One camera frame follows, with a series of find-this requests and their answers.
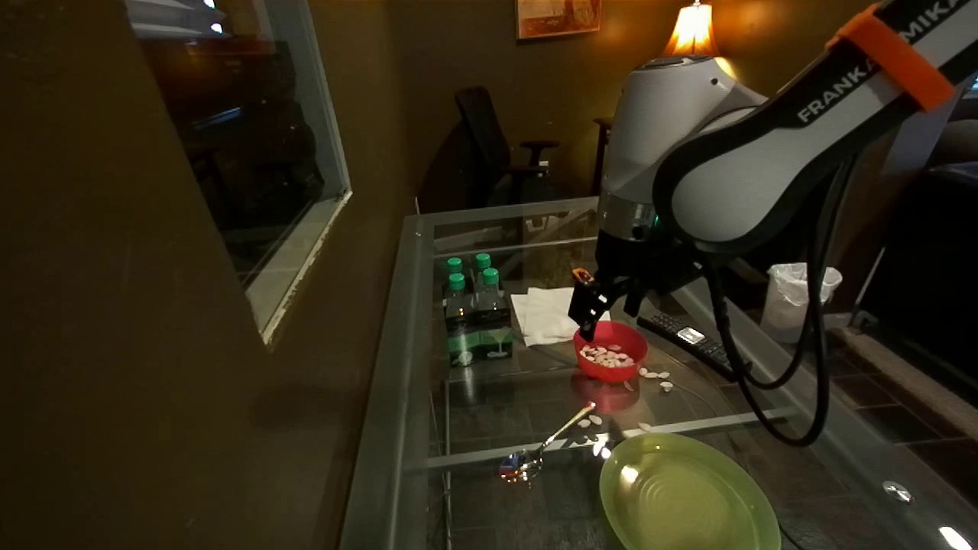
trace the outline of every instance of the white napkin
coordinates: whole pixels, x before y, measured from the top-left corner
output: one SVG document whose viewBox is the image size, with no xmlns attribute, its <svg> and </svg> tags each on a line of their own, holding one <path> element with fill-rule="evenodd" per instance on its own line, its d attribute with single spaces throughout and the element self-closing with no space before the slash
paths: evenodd
<svg viewBox="0 0 978 550">
<path fill-rule="evenodd" d="M 525 294 L 509 297 L 525 345 L 575 340 L 577 324 L 568 319 L 570 294 L 575 286 L 528 286 Z"/>
</svg>

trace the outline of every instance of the bottle cap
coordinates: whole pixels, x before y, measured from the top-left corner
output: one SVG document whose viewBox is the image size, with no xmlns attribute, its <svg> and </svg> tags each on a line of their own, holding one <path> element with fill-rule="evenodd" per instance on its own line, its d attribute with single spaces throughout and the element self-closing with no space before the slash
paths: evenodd
<svg viewBox="0 0 978 550">
<path fill-rule="evenodd" d="M 476 269 L 481 272 L 493 269 L 493 256 L 489 255 L 476 255 Z"/>
<path fill-rule="evenodd" d="M 453 272 L 461 272 L 461 256 L 450 256 L 446 260 L 446 272 L 453 275 Z"/>
<path fill-rule="evenodd" d="M 484 285 L 487 285 L 487 286 L 498 286 L 498 269 L 487 269 L 487 272 L 484 272 Z"/>
<path fill-rule="evenodd" d="M 465 290 L 465 275 L 461 272 L 450 272 L 450 290 L 454 290 L 454 294 Z"/>
</svg>

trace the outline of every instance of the red cup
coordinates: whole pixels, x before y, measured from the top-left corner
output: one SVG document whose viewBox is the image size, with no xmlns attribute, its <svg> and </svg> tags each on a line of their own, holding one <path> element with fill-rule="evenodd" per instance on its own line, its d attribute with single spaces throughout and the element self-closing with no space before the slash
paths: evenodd
<svg viewBox="0 0 978 550">
<path fill-rule="evenodd" d="M 582 332 L 575 332 L 577 370 L 587 379 L 600 379 L 611 384 L 639 379 L 639 363 L 645 359 L 645 351 L 649 351 L 645 335 L 625 324 L 600 322 L 590 342 Z"/>
</svg>

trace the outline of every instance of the green plate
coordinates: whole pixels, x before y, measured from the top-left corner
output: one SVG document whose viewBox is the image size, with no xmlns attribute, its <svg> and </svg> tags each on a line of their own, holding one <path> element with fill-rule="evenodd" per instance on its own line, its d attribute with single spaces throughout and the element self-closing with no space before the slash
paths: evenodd
<svg viewBox="0 0 978 550">
<path fill-rule="evenodd" d="M 630 550 L 780 550 L 760 487 L 725 453 L 676 435 L 622 439 L 603 464 L 603 505 Z"/>
</svg>

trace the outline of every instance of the black chair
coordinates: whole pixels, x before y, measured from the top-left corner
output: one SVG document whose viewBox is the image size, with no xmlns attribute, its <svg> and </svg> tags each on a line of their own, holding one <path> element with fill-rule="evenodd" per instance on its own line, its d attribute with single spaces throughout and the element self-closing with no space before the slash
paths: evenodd
<svg viewBox="0 0 978 550">
<path fill-rule="evenodd" d="M 551 180 L 551 160 L 545 157 L 555 139 L 521 139 L 528 164 L 512 164 L 489 90 L 469 86 L 454 91 L 454 108 L 472 149 L 472 192 L 466 204 L 484 209 L 559 199 L 559 189 Z"/>
</svg>

